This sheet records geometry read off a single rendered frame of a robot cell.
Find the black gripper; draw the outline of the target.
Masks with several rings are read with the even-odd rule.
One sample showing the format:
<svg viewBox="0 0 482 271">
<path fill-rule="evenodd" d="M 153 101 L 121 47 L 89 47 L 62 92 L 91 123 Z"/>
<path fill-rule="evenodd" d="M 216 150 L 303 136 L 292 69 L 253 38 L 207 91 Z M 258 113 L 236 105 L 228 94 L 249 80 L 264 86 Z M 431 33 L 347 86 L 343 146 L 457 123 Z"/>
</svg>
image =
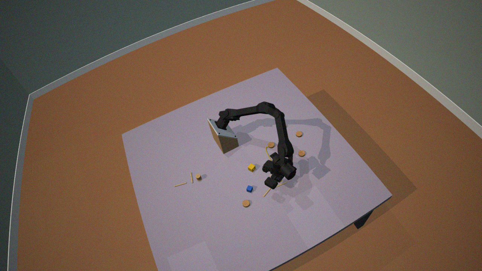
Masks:
<svg viewBox="0 0 482 271">
<path fill-rule="evenodd" d="M 276 170 L 274 169 L 274 167 L 272 166 L 272 169 L 273 169 L 273 174 L 271 177 L 268 177 L 264 183 L 267 187 L 270 187 L 272 189 L 275 189 L 275 187 L 277 186 L 277 184 L 279 182 L 281 182 L 281 180 L 284 178 L 284 175 L 282 173 L 280 173 L 279 170 Z"/>
</svg>

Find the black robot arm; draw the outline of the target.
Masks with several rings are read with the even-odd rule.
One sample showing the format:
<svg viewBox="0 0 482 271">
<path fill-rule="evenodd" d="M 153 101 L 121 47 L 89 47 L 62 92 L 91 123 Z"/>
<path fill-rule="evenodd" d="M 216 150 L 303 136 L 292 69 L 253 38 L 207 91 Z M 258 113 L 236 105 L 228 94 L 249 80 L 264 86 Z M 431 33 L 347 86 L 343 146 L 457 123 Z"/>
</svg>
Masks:
<svg viewBox="0 0 482 271">
<path fill-rule="evenodd" d="M 279 109 L 275 107 L 274 104 L 268 102 L 259 103 L 257 106 L 241 108 L 241 109 L 230 109 L 219 111 L 219 119 L 215 121 L 218 128 L 227 130 L 226 127 L 229 121 L 240 120 L 241 116 L 247 116 L 252 114 L 269 114 L 275 118 L 276 129 L 278 134 L 278 154 L 274 152 L 270 155 L 273 161 L 267 161 L 263 165 L 263 172 L 269 172 L 273 174 L 273 169 L 279 170 L 280 173 L 291 180 L 296 175 L 296 170 L 291 163 L 293 163 L 293 153 L 294 149 L 288 139 L 287 127 L 285 123 L 285 115 Z M 285 158 L 287 157 L 287 158 Z"/>
</svg>

